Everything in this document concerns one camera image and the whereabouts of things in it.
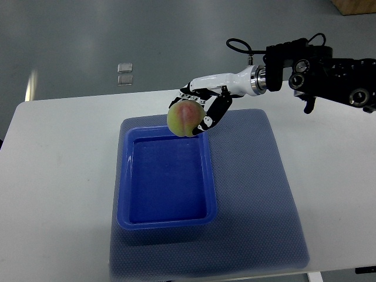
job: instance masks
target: peach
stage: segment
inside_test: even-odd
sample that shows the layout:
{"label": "peach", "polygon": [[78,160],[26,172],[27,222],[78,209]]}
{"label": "peach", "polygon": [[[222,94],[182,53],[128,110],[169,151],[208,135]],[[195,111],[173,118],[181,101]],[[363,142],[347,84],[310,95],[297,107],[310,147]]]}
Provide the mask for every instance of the peach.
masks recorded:
{"label": "peach", "polygon": [[171,106],[167,114],[167,125],[176,136],[192,137],[192,130],[204,117],[205,111],[199,103],[184,100]]}

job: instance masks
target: black cable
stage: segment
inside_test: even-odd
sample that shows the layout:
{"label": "black cable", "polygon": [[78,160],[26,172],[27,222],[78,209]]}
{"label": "black cable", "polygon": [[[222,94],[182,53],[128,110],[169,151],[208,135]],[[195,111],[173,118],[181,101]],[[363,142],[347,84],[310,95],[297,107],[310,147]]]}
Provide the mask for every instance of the black cable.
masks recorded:
{"label": "black cable", "polygon": [[319,32],[317,34],[315,34],[314,36],[312,36],[312,38],[310,40],[308,40],[308,43],[310,43],[313,39],[315,39],[316,37],[320,36],[323,37],[323,44],[321,46],[324,46],[326,41],[327,41],[327,38],[325,37],[325,34]]}
{"label": "black cable", "polygon": [[[240,49],[238,47],[235,47],[233,45],[230,44],[230,42],[238,42],[240,44],[243,44],[247,50],[243,50],[243,49]],[[238,39],[238,38],[230,38],[226,41],[226,45],[227,47],[229,47],[230,49],[236,51],[236,52],[239,52],[239,53],[242,53],[242,54],[248,54],[250,56],[253,56],[254,54],[265,54],[266,52],[265,51],[260,51],[260,50],[252,50],[251,46],[249,46],[249,44],[241,39]]]}

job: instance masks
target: cardboard box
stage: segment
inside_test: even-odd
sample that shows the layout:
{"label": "cardboard box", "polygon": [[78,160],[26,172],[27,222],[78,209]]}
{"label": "cardboard box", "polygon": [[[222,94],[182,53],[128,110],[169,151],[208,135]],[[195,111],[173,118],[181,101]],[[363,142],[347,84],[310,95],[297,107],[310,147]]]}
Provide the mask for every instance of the cardboard box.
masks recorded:
{"label": "cardboard box", "polygon": [[342,15],[376,13],[376,0],[331,0]]}

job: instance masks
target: robot finger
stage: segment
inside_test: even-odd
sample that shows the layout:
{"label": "robot finger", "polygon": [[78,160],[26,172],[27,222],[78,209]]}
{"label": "robot finger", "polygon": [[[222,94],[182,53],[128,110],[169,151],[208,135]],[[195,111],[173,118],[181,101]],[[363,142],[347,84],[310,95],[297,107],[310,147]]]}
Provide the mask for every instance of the robot finger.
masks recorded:
{"label": "robot finger", "polygon": [[211,104],[200,124],[192,130],[193,135],[198,135],[214,127],[227,112],[232,102],[233,100],[229,93],[218,96]]}

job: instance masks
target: white table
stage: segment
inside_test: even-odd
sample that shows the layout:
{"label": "white table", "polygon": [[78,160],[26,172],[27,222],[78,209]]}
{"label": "white table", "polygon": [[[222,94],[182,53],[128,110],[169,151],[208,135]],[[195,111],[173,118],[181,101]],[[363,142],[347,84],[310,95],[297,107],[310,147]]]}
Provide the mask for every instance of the white table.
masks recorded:
{"label": "white table", "polygon": [[[109,281],[120,124],[165,114],[176,93],[18,106],[0,150],[1,280]],[[248,108],[270,119],[311,257],[303,270],[255,275],[376,265],[376,113],[318,99],[305,115],[285,82],[231,106]]]}

